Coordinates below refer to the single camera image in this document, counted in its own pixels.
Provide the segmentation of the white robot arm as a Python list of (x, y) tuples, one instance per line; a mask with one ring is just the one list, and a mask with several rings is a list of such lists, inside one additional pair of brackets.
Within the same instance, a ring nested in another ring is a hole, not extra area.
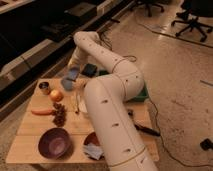
[(144, 87), (141, 70), (123, 56), (100, 45), (94, 31), (73, 36), (76, 49), (69, 66), (95, 58), (108, 73), (86, 83), (84, 100), (110, 171), (158, 171), (124, 103)]

